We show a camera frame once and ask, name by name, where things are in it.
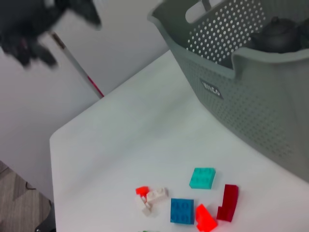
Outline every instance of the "teal lego brick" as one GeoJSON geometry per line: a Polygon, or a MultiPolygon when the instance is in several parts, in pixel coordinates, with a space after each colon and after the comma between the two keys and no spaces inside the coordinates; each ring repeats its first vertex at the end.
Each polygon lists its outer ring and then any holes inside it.
{"type": "Polygon", "coordinates": [[[211,189],[215,175],[214,168],[195,168],[189,186],[192,189],[211,189]]]}

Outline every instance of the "white table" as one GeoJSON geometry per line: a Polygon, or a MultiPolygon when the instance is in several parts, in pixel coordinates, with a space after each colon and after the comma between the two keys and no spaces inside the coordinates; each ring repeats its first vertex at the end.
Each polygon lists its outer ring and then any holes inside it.
{"type": "Polygon", "coordinates": [[[305,232],[309,184],[255,151],[197,100],[167,52],[50,139],[58,232],[197,232],[170,223],[170,200],[145,217],[135,188],[167,187],[215,217],[225,184],[240,187],[232,223],[216,232],[305,232]],[[217,171],[191,189],[195,167],[217,171]]]}

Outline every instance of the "carpet floor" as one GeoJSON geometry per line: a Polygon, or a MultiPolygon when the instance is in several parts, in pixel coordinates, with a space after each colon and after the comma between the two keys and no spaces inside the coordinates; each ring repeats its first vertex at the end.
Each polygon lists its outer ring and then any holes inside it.
{"type": "Polygon", "coordinates": [[[0,161],[0,232],[34,232],[49,210],[48,199],[0,161]]]}

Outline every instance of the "lego brick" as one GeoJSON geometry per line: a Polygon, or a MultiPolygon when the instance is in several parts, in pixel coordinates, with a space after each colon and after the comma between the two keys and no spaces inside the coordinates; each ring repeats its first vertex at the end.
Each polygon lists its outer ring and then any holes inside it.
{"type": "Polygon", "coordinates": [[[215,175],[214,168],[195,168],[189,186],[192,189],[211,189],[215,175]]]}
{"type": "Polygon", "coordinates": [[[156,190],[147,193],[147,202],[149,204],[154,204],[167,198],[168,192],[166,188],[157,188],[156,190]]]}
{"type": "Polygon", "coordinates": [[[142,186],[135,189],[136,194],[140,195],[141,197],[146,197],[147,193],[149,192],[149,188],[147,186],[142,186]]]}
{"type": "Polygon", "coordinates": [[[170,221],[180,224],[194,224],[194,200],[170,199],[170,221]]]}
{"type": "Polygon", "coordinates": [[[231,222],[237,205],[239,188],[225,185],[222,206],[218,207],[217,219],[231,222]]]}
{"type": "Polygon", "coordinates": [[[140,196],[135,197],[135,202],[139,210],[141,210],[145,216],[149,216],[151,206],[147,202],[144,202],[145,200],[145,198],[143,200],[140,196]]]}
{"type": "Polygon", "coordinates": [[[218,226],[203,204],[200,204],[196,209],[196,220],[199,231],[209,232],[218,226]]]}

